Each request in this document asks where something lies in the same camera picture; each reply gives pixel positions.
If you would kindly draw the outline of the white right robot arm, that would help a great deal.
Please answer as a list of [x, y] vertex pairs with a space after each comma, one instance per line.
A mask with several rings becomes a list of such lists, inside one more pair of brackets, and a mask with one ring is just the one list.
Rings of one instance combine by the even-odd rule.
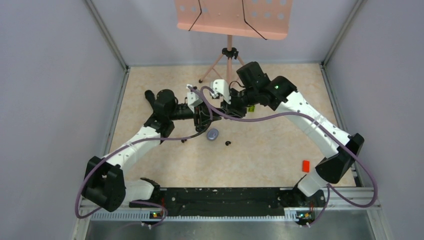
[[230, 88], [224, 79], [214, 80], [211, 96], [223, 96], [221, 110], [232, 117], [243, 118], [247, 107], [260, 104], [290, 120], [319, 148], [324, 158], [296, 184], [293, 200], [307, 206], [314, 194], [327, 184], [337, 184], [355, 162], [364, 144], [359, 134], [349, 134], [320, 114], [284, 76], [271, 80], [256, 61], [237, 70], [242, 90]]

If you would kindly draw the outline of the grey blue oval case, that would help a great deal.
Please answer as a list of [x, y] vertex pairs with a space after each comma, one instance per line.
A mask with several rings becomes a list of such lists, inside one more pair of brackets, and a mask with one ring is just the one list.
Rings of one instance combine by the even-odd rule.
[[212, 128], [210, 129], [207, 134], [206, 137], [209, 141], [215, 141], [219, 136], [219, 131], [216, 128]]

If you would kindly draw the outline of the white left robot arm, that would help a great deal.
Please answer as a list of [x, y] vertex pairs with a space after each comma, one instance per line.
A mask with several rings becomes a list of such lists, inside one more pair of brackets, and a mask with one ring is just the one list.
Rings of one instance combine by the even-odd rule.
[[115, 151], [103, 156], [93, 156], [86, 165], [83, 183], [78, 191], [80, 197], [96, 204], [100, 209], [115, 211], [126, 196], [125, 174], [148, 151], [165, 141], [175, 128], [175, 121], [193, 120], [196, 133], [175, 137], [174, 141], [186, 142], [203, 134], [218, 119], [200, 98], [200, 91], [187, 86], [186, 101], [180, 103], [174, 92], [163, 89], [157, 94], [151, 90], [144, 93], [152, 108], [152, 114], [136, 134]]

